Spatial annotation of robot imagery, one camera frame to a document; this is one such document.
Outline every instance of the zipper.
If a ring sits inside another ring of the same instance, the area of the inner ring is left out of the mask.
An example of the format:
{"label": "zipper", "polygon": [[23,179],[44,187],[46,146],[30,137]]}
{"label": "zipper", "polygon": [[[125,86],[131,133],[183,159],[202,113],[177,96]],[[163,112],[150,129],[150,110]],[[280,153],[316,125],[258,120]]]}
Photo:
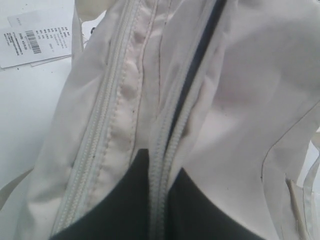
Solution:
{"label": "zipper", "polygon": [[200,24],[199,32],[193,41],[191,51],[187,56],[179,77],[170,94],[165,119],[160,128],[156,149],[152,154],[153,161],[149,167],[149,239],[162,240],[165,238],[165,215],[167,184],[174,155],[188,120],[195,98],[188,97],[191,88],[196,84],[195,78],[205,56],[209,43],[225,9],[227,0],[209,1],[205,9],[204,21]]}
{"label": "zipper", "polygon": [[88,126],[89,135],[87,137],[83,154],[75,160],[74,175],[70,177],[67,191],[63,197],[52,234],[56,234],[70,226],[76,219],[76,212],[79,207],[85,186],[88,182],[88,176],[91,172],[92,164],[98,159],[95,154],[98,142],[101,136],[103,125],[109,121],[112,105],[115,96],[111,98],[116,89],[117,81],[121,74],[121,68],[124,61],[125,50],[130,36],[130,30],[134,23],[133,19],[137,12],[137,6],[140,0],[127,0],[125,2],[119,28],[116,32],[116,38],[111,45],[113,49],[108,58],[108,68],[105,78],[101,84],[98,98],[95,104],[95,113],[93,120]]}

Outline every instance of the barcode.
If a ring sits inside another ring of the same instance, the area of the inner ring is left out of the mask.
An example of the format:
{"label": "barcode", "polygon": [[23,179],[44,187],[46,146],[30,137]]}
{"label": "barcode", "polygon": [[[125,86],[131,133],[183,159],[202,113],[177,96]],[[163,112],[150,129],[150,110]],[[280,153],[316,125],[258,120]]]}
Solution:
{"label": "barcode", "polygon": [[41,53],[41,49],[40,49],[40,46],[37,42],[37,39],[36,39],[36,36],[35,36],[35,33],[34,31],[26,31],[26,37],[28,38],[29,40],[29,43],[31,45],[31,48],[32,48],[32,51],[34,54],[40,54]]}

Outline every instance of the white paper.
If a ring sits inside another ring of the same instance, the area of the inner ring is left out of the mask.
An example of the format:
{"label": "white paper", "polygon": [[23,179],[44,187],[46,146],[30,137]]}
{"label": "white paper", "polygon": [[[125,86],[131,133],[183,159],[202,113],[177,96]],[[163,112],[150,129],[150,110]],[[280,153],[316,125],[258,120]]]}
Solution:
{"label": "white paper", "polygon": [[[55,22],[56,19],[59,19],[61,17],[63,17],[66,23],[72,24],[73,12],[67,11],[63,8],[31,11],[31,12],[26,12],[19,15],[9,16],[7,19],[11,27],[18,27],[18,26],[34,25],[41,22],[49,22],[49,21]],[[41,64],[46,64],[46,63],[56,61],[59,59],[64,59],[67,57],[69,57],[69,55],[32,62],[31,66],[35,67]]]}
{"label": "white paper", "polygon": [[56,21],[0,29],[1,68],[70,55],[71,28]]}

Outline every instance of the white strap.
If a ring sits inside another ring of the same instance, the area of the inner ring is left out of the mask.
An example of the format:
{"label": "white strap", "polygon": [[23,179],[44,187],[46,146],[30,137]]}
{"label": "white strap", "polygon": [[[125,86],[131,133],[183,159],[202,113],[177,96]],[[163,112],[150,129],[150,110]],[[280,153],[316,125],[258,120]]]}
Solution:
{"label": "white strap", "polygon": [[33,168],[22,173],[21,175],[13,179],[11,182],[6,184],[2,189],[0,189],[0,211],[2,210],[6,201],[10,197],[11,193],[18,186],[18,184],[21,183],[21,181],[25,179],[25,177],[28,176],[28,174],[31,173],[32,170]]}
{"label": "white strap", "polygon": [[72,20],[72,64],[84,51],[82,23],[93,21],[108,10],[116,0],[75,0]]}
{"label": "white strap", "polygon": [[[312,143],[320,151],[320,133],[316,133],[312,138]],[[307,173],[305,180],[303,182],[303,207],[304,207],[304,217],[305,225],[310,239],[316,240],[314,236],[314,223],[313,213],[312,213],[312,190],[316,179],[316,175],[320,165],[320,155],[313,163],[309,172]]]}

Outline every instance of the white zipper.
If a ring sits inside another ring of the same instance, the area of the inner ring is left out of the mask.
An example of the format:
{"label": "white zipper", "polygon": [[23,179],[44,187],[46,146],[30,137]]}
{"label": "white zipper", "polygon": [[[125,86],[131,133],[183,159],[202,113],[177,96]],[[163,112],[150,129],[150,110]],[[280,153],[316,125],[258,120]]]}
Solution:
{"label": "white zipper", "polygon": [[156,149],[152,152],[149,167],[149,198],[150,198],[150,216],[149,216],[149,236],[150,240],[162,240],[165,237],[165,205],[167,200],[167,184],[171,171],[172,162],[178,147],[183,129],[189,118],[193,104],[198,97],[202,78],[198,79],[197,75],[192,83],[190,92],[188,93],[182,107],[182,111],[174,127],[174,131],[170,139],[168,139],[171,131],[171,123],[175,114],[180,93],[185,83],[185,79],[190,69],[195,52],[202,38],[205,27],[207,26],[211,12],[217,1],[209,1],[204,8],[204,17],[199,26],[199,31],[193,40],[186,61],[181,68],[178,79],[173,90],[169,94],[167,109],[165,110],[165,118],[159,130],[159,137],[156,143]]}
{"label": "white zipper", "polygon": [[60,205],[60,210],[54,224],[52,234],[56,234],[72,224],[76,219],[75,215],[90,175],[91,166],[95,159],[98,142],[103,125],[109,121],[114,99],[111,99],[112,91],[116,89],[117,81],[121,73],[124,61],[125,48],[129,40],[130,30],[134,23],[133,18],[137,11],[140,0],[127,0],[125,2],[120,25],[116,33],[112,54],[109,55],[108,68],[105,78],[101,84],[99,95],[96,101],[96,112],[93,121],[88,126],[89,135],[86,141],[84,152],[80,159],[74,164],[75,174],[70,179],[66,194]]}

